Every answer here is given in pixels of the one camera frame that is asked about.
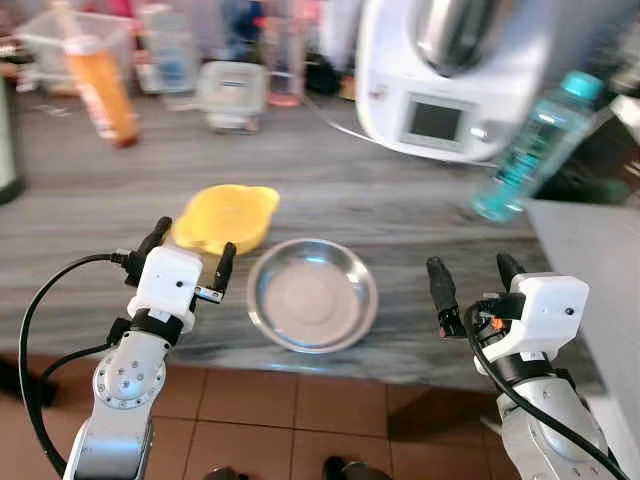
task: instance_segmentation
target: tiled floor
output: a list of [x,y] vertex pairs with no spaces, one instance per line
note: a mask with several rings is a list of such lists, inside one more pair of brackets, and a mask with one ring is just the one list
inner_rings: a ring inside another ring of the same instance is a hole
[[[35,369],[50,359],[35,358]],[[68,455],[92,403],[95,362],[58,374],[55,407],[45,421]],[[390,441],[386,418],[425,387],[286,373],[170,366],[154,407],[156,436],[148,480],[201,480],[230,465],[251,480],[320,480],[330,455],[361,460],[394,480],[516,480],[499,438],[467,422],[428,440]],[[0,477],[57,478],[41,452],[22,404],[0,395]]]

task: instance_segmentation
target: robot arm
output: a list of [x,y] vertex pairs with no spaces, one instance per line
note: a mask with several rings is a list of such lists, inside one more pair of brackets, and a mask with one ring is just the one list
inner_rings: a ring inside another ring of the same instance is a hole
[[78,431],[64,480],[143,478],[153,438],[151,407],[166,377],[164,359],[180,334],[193,328],[195,298],[222,300],[234,255],[235,247],[227,244],[210,288],[197,285],[198,255],[163,246],[146,256],[127,307],[130,331],[94,372],[93,411]]
[[[582,405],[568,373],[550,360],[577,334],[588,286],[555,274],[525,274],[508,255],[498,256],[506,294],[489,294],[459,318],[453,280],[437,257],[427,262],[431,293],[443,337],[476,339],[494,375],[535,408],[550,415],[602,453],[607,444],[591,413]],[[474,358],[477,370],[487,371]],[[503,393],[498,397],[502,440],[523,479],[613,479],[585,450],[549,427]]]

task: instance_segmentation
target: plastic food container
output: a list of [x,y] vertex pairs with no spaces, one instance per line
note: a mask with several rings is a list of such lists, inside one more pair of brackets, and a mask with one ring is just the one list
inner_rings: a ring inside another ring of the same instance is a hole
[[198,102],[216,131],[257,131],[266,94],[267,72],[261,65],[210,62],[200,71]]
[[191,199],[171,233],[183,248],[221,255],[233,242],[241,255],[262,243],[279,202],[278,191],[269,187],[210,187]]
[[[121,80],[129,82],[133,56],[131,20],[75,11],[72,15],[82,32],[100,39],[111,52]],[[64,60],[64,37],[55,12],[46,11],[18,27],[15,36],[25,43],[36,59],[35,80],[42,81],[52,93],[75,91],[75,82]]]

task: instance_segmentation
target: marble countertop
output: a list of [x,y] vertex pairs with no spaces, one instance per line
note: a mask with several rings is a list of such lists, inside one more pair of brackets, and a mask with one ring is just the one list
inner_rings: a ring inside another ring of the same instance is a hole
[[[78,100],[56,100],[70,116],[53,118],[20,98],[20,137],[29,188],[0,206],[0,349],[15,350],[31,296],[77,257],[135,247],[162,215],[177,217],[200,189],[220,183],[269,185],[281,206],[258,251],[237,259],[222,305],[201,304],[193,332],[174,360],[186,364],[273,369],[490,389],[462,340],[441,340],[424,262],[441,256],[461,305],[500,281],[497,252],[510,252],[531,271],[547,261],[527,219],[509,226],[473,214],[468,198],[485,169],[415,158],[331,129],[302,106],[271,110],[252,136],[216,135],[197,112],[166,112],[152,98],[135,103],[139,145],[112,149],[100,140]],[[358,129],[354,105],[322,108]],[[371,332],[329,355],[283,350],[251,324],[246,280],[258,256],[275,243],[317,237],[353,249],[371,268],[380,307]],[[214,259],[208,259],[209,271]],[[33,322],[32,351],[63,353],[99,343],[125,313],[133,290],[114,265],[74,272],[42,305]],[[579,383],[599,379],[582,342],[559,357]]]

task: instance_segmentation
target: stainless steel mixing bowl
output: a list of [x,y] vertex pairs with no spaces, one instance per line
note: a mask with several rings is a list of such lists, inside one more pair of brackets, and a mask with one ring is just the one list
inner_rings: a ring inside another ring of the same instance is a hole
[[271,248],[253,266],[247,303],[251,321],[274,342],[297,352],[328,353],[369,331],[378,291],[349,249],[296,239]]

